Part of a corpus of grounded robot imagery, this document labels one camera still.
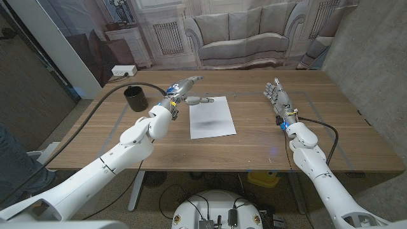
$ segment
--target white robotic arm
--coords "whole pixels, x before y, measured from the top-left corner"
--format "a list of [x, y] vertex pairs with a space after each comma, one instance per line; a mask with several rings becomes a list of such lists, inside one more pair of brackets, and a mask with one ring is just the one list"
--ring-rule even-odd
[[278, 114], [281, 128], [286, 131], [295, 164], [311, 179], [337, 229], [348, 228], [406, 228], [407, 221], [392, 223], [359, 206], [326, 164], [326, 156], [318, 147], [317, 136], [297, 119], [288, 95], [278, 79], [267, 83], [264, 95], [270, 99]]
[[[174, 93], [167, 94], [154, 106], [149, 111], [149, 118], [139, 118], [133, 127], [124, 131], [116, 146], [60, 185], [0, 211], [0, 223], [71, 219], [80, 207], [105, 187], [115, 175], [146, 159], [153, 152], [154, 146], [149, 137], [165, 137], [170, 121], [177, 118], [177, 105], [188, 98], [186, 93], [200, 79], [201, 76], [194, 76], [174, 83], [167, 90]], [[208, 98], [199, 98], [198, 101], [213, 102]]]

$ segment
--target black cup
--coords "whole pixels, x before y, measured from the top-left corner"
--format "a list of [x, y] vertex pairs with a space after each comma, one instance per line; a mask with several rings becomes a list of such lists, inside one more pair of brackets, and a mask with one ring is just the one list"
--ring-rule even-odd
[[141, 87], [128, 87], [125, 90], [125, 97], [128, 105], [130, 105], [132, 110], [135, 112], [144, 111], [148, 106], [146, 96], [144, 96], [144, 92], [142, 91]]

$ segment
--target white paper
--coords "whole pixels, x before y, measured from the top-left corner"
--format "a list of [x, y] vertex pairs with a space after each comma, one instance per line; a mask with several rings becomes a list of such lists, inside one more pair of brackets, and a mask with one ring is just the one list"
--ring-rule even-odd
[[191, 139], [236, 134], [225, 96], [214, 102], [190, 106]]

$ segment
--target wooden table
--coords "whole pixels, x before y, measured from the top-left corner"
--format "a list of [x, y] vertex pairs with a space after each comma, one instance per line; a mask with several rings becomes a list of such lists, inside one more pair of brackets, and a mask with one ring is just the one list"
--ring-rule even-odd
[[[322, 71], [139, 71], [135, 77], [106, 85], [61, 144], [79, 127], [99, 99], [117, 85], [143, 81], [166, 90], [173, 82], [189, 76], [204, 76], [189, 95], [226, 96], [237, 135], [190, 139], [189, 107], [181, 103], [178, 119], [172, 121], [164, 139], [154, 142], [155, 150], [145, 159], [141, 170], [300, 171], [289, 148], [287, 158], [283, 131], [275, 125], [272, 105], [262, 94], [266, 83], [273, 82], [275, 77], [279, 78], [300, 116], [324, 121], [338, 130], [340, 137], [330, 164], [332, 171], [404, 170], [398, 156]], [[143, 87], [149, 107], [136, 113], [128, 107], [124, 89], [107, 98], [49, 168], [84, 167], [117, 144], [120, 134], [139, 117], [148, 116], [148, 111], [162, 99], [155, 89]], [[305, 124], [317, 134], [319, 146], [328, 155], [335, 137], [333, 132], [315, 123]]]

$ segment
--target person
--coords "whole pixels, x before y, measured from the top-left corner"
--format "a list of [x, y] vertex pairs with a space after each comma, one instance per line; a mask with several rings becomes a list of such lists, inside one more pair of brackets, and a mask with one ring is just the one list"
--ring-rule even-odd
[[[42, 166], [28, 156], [21, 142], [3, 123], [0, 123], [0, 163], [0, 199], [5, 198], [9, 192]], [[21, 200], [23, 194], [36, 195], [56, 186], [59, 182], [55, 178], [55, 172], [46, 168], [41, 169], [21, 189], [4, 201], [0, 208], [4, 209], [15, 204], [19, 199]]]

